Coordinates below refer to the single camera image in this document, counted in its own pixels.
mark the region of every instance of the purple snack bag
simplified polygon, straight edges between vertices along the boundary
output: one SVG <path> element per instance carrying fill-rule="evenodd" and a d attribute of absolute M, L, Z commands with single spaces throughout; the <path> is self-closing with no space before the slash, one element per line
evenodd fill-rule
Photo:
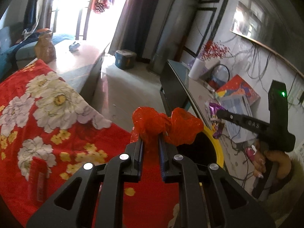
<path fill-rule="evenodd" d="M 216 103 L 209 103 L 209 109 L 210 109 L 210 121 L 212 122 L 212 131 L 213 131 L 212 137 L 214 139 L 218 139 L 222 135 L 225 124 L 222 122 L 221 119 L 217 118 L 216 113 L 218 110 L 225 110 L 225 109 L 224 107 Z"/>

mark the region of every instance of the orange plastic bag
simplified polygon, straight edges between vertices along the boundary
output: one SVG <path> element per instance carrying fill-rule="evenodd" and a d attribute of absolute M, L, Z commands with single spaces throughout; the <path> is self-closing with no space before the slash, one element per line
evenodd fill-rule
<path fill-rule="evenodd" d="M 131 142 L 138 136 L 145 143 L 144 165 L 158 164 L 158 135 L 163 133 L 165 141 L 175 146 L 192 144 L 196 135 L 203 131 L 204 124 L 182 108 L 175 108 L 169 118 L 150 107 L 137 108 L 132 116 Z"/>

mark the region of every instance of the red berry branch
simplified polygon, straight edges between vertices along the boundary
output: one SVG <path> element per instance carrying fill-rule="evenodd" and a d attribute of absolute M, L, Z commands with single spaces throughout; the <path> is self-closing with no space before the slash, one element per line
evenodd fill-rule
<path fill-rule="evenodd" d="M 222 44 L 214 43 L 212 40 L 209 40 L 200 50 L 200 59 L 207 60 L 211 58 L 219 57 L 222 59 L 230 49 Z"/>

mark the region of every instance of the snack package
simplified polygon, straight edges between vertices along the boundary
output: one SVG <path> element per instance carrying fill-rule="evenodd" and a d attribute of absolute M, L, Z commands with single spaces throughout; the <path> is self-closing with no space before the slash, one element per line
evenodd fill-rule
<path fill-rule="evenodd" d="M 216 103 L 209 103 L 208 107 L 209 107 L 210 121 L 212 123 L 212 131 L 213 131 L 212 137 L 214 139 L 218 139 L 222 135 L 225 124 L 222 122 L 221 119 L 217 118 L 216 113 L 218 110 L 225 110 L 225 109 L 224 107 Z"/>
<path fill-rule="evenodd" d="M 150 107 L 137 108 L 132 116 L 131 142 L 138 136 L 145 143 L 144 166 L 158 164 L 158 135 L 163 133 L 167 143 L 179 146 L 192 144 L 196 135 L 204 130 L 202 120 L 182 108 L 175 108 L 169 118 Z"/>

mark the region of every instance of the hand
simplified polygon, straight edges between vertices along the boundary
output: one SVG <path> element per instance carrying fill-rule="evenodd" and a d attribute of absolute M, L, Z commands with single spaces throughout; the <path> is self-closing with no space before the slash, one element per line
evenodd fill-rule
<path fill-rule="evenodd" d="M 277 179 L 284 179 L 289 172 L 291 171 L 291 159 L 289 156 L 282 151 L 265 151 L 264 155 L 260 152 L 260 142 L 259 140 L 255 141 L 255 148 L 257 152 L 254 156 L 254 171 L 253 175 L 255 177 L 263 178 L 263 173 L 266 172 L 265 168 L 265 156 L 272 162 L 278 162 L 279 168 L 277 173 Z"/>

